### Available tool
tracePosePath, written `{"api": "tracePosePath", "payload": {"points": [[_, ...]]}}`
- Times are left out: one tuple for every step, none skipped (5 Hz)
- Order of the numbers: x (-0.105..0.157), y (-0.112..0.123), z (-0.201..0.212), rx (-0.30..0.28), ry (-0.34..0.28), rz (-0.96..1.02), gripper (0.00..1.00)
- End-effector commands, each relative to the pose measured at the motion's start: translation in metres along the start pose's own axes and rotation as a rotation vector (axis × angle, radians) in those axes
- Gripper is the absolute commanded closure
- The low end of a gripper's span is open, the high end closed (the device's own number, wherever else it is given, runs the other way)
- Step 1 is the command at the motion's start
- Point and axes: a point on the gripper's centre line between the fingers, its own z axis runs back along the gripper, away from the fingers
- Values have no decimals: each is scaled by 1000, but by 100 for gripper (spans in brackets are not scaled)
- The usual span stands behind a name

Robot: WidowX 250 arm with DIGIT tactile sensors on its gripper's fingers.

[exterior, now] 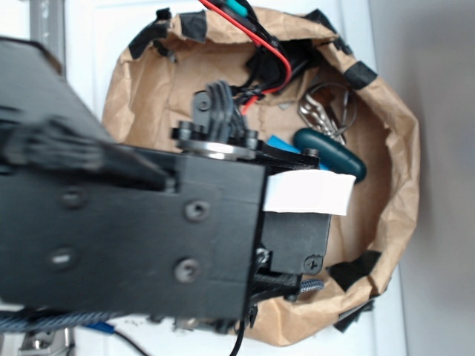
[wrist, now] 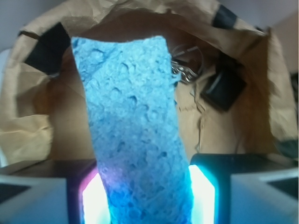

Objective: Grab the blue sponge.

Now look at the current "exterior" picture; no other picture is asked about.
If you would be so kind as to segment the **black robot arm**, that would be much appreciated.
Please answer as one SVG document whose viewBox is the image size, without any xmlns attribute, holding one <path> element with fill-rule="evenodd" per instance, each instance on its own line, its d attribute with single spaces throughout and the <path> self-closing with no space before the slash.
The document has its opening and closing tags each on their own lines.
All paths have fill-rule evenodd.
<svg viewBox="0 0 475 356">
<path fill-rule="evenodd" d="M 177 152 L 116 143 L 39 44 L 1 39 L 5 329 L 117 314 L 235 322 L 317 274 L 355 182 L 266 145 L 230 86 L 194 95 Z"/>
</svg>

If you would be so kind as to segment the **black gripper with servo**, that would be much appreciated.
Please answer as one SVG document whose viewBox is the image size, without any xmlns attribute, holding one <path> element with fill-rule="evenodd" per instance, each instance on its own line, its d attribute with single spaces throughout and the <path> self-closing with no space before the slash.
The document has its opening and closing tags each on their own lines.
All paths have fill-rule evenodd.
<svg viewBox="0 0 475 356">
<path fill-rule="evenodd" d="M 194 94 L 192 122 L 181 122 L 173 137 L 186 153 L 215 159 L 243 160 L 265 165 L 270 176 L 287 171 L 317 168 L 295 165 L 271 155 L 271 147 L 259 140 L 238 109 L 250 96 L 243 88 L 227 82 L 209 83 Z M 322 269 L 330 231 L 330 213 L 285 211 L 269 205 L 263 216 L 252 280 L 253 303 L 274 297 L 290 301 L 307 291 L 322 289 L 323 283 L 305 282 Z"/>
</svg>

